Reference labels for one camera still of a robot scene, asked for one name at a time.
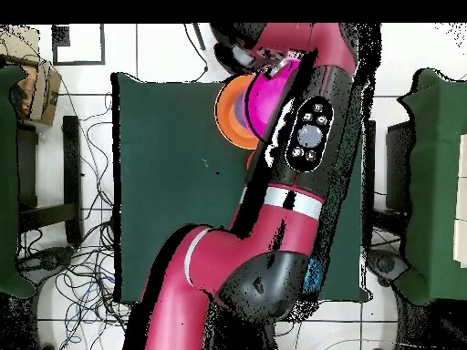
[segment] cardboard box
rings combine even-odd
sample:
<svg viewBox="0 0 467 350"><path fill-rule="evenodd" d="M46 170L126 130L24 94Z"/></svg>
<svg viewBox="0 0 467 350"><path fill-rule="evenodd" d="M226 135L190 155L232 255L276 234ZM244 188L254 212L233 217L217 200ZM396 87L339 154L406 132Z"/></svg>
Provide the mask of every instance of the cardboard box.
<svg viewBox="0 0 467 350"><path fill-rule="evenodd" d="M39 63L39 31L21 26L2 26L0 55Z"/></svg>
<svg viewBox="0 0 467 350"><path fill-rule="evenodd" d="M0 57L8 63L19 65L28 74L27 78L18 82L27 95L23 100L24 118L52 126L61 76L50 62L37 56L38 32L35 29L10 27L6 32L0 30L0 39Z"/></svg>

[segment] black frame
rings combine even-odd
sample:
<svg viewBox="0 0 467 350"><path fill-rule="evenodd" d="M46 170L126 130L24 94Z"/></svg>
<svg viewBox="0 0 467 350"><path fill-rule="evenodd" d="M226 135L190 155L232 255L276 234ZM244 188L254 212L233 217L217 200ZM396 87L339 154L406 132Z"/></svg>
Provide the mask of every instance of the black frame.
<svg viewBox="0 0 467 350"><path fill-rule="evenodd" d="M79 121L76 116L63 117L64 203L19 212L19 234L65 222L67 242L78 246L83 240L81 212L81 162Z"/></svg>
<svg viewBox="0 0 467 350"><path fill-rule="evenodd" d="M52 26L52 53L54 66L103 66L106 64L106 38L104 25L100 25L100 60L87 61L80 60L76 62L58 62L57 47L70 46L69 27Z"/></svg>

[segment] tangled wires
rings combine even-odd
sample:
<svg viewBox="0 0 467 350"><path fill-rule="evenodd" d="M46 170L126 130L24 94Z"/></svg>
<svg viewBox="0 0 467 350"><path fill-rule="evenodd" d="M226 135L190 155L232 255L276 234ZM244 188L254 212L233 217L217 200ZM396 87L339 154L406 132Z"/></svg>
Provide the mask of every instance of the tangled wires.
<svg viewBox="0 0 467 350"><path fill-rule="evenodd" d="M14 36L18 39L18 42L21 41L23 44L29 46L34 52L31 54L31 57L37 57L42 62L43 59L40 55L31 47L23 37L15 35L8 28L0 27L0 44L4 45L5 41L2 39L2 36ZM69 98L72 110L77 116L73 101L69 95L67 85L63 81L62 84L67 92L67 97ZM93 174L96 177L96 186L97 192L94 201L88 209L87 215L82 219L82 221L88 219L91 213L96 213L99 208L96 205L98 199L100 198L102 203L106 203L111 209L113 208L112 199L109 195L102 189L102 178L104 173L109 168L109 158L106 153L98 147L90 138L90 131L102 124L111 124L111 122L97 122L89 125L85 131L81 123L89 121L92 118L99 116L104 116L111 109L111 104L107 103L106 95L106 109L102 114L94 115L85 119L79 120L79 128L83 134L83 138L86 142L86 145L89 149L90 157L92 162L85 160L82 156L81 159L84 163L88 164L91 168ZM99 170L98 163L95 157L95 152L101 153L105 157L106 164L103 170ZM72 258L72 263L64 269L62 273L55 277L55 286L58 292L68 301L71 302L70 306L67 308L65 315L65 327L66 327L66 338L58 348L58 350L64 350L69 344L77 344L84 341L86 350L93 350L93 347L97 341L100 342L102 350L105 350L102 342L101 336L110 326L117 326L121 328L123 332L125 331L126 318L130 313L130 308L121 304L116 304L113 302L113 287L115 284L114 277L114 268L113 268L113 253L114 253L114 237L111 230L112 220L104 220L104 213L106 210L100 207L100 224L91 228L88 233L83 238L82 243L75 248L74 255ZM43 236L43 232L39 231L39 236L33 240L29 245L26 244L26 235L24 244L20 243L20 250L24 250L25 257L32 257L34 252L38 252L37 248L34 248L33 245L37 243ZM89 245L90 236L99 234L98 242ZM95 324L100 323L98 336L95 337L88 344L88 332L85 332L86 324Z"/></svg>
<svg viewBox="0 0 467 350"><path fill-rule="evenodd" d="M106 261L113 257L113 234L110 221L89 230L85 239L93 232L99 232L99 246L83 247L81 250L91 248L90 252L81 252L75 255L80 262L71 264L55 280L56 288L60 294L71 302L67 309L65 328L67 338L58 350L63 350L68 344L77 344L84 340L86 350L93 350L94 344L99 340L102 350L101 336L109 326L119 326L123 332L128 321L130 309L128 306L113 302L114 274ZM70 291L65 294L61 289L64 284ZM100 323L98 336L89 346L83 324Z"/></svg>

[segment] black table leg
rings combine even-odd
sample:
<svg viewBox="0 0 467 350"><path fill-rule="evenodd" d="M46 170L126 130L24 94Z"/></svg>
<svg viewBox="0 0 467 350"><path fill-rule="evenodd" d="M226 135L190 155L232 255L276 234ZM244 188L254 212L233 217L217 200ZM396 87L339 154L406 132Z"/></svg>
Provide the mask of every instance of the black table leg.
<svg viewBox="0 0 467 350"><path fill-rule="evenodd" d="M198 23L192 23L192 25L194 28L194 33L196 34L196 37L198 38L198 42L200 42L200 48L202 51L205 51L206 46L204 45L204 40L202 40L200 27L198 26Z"/></svg>

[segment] white stripe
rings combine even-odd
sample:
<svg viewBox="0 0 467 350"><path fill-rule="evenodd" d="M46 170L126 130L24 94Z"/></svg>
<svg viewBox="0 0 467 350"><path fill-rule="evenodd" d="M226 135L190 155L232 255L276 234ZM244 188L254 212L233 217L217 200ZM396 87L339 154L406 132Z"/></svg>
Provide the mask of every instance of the white stripe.
<svg viewBox="0 0 467 350"><path fill-rule="evenodd" d="M286 190L284 188L269 187L265 195L265 204L282 208L289 191L290 190ZM294 208L292 211L302 213L318 220L321 207L323 206L321 201L313 197L306 196L303 193L294 192L294 194L296 195L296 199L294 201Z"/></svg>
<svg viewBox="0 0 467 350"><path fill-rule="evenodd" d="M244 194L246 193L246 187L244 187L244 190L242 191L242 196L240 197L240 203L244 202Z"/></svg>
<svg viewBox="0 0 467 350"><path fill-rule="evenodd" d="M194 249L196 248L196 244L198 244L198 242L202 239L202 237L206 233L208 233L210 229L211 228L206 228L205 230L202 230L200 233L196 235L196 237L193 239L185 255L185 276L186 276L188 283L191 284L192 286L193 286L193 283L192 283L192 280L190 279L190 261L192 260L192 254L193 254Z"/></svg>

